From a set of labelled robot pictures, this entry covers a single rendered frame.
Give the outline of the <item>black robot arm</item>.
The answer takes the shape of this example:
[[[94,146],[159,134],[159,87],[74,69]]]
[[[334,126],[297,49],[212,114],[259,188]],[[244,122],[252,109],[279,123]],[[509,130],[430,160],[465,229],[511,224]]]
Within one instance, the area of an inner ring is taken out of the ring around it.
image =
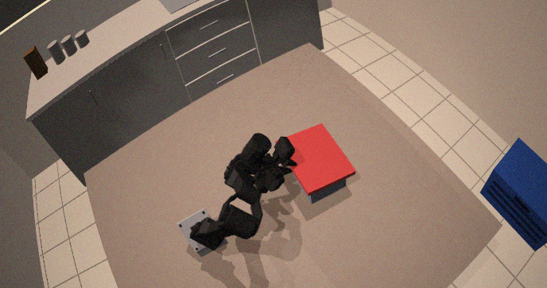
[[[271,146],[271,141],[264,134],[256,133],[244,146],[241,154],[231,159],[223,179],[224,184],[235,190],[235,195],[225,201],[218,220],[206,217],[190,227],[190,239],[215,250],[230,235],[249,239],[257,234],[263,213],[260,204],[262,193],[254,185],[256,179],[270,192],[279,189],[285,182],[285,172],[275,164],[266,165],[262,169],[258,167]],[[250,204],[253,215],[230,204],[236,197]]]

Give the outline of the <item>red lid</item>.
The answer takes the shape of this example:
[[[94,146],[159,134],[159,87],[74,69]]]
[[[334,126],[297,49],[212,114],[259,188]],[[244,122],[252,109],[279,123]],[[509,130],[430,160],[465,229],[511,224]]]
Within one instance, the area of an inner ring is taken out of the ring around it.
[[[307,196],[355,175],[351,165],[323,123],[287,137],[295,148],[290,166]]]

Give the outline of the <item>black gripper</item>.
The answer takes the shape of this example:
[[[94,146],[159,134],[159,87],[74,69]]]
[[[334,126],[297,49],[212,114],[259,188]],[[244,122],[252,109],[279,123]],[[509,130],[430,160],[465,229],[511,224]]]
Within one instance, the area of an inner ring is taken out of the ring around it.
[[[295,153],[295,148],[287,137],[280,137],[274,146],[275,151],[273,152],[273,157],[270,154],[266,154],[263,159],[258,163],[258,167],[262,169],[266,165],[275,164],[276,167],[282,169],[286,175],[287,173],[292,173],[291,168],[286,168],[286,166],[295,166],[297,163],[290,159]],[[281,164],[283,167],[279,166]],[[260,193],[267,193],[268,189],[261,183],[260,180],[256,179],[255,185],[259,189]]]

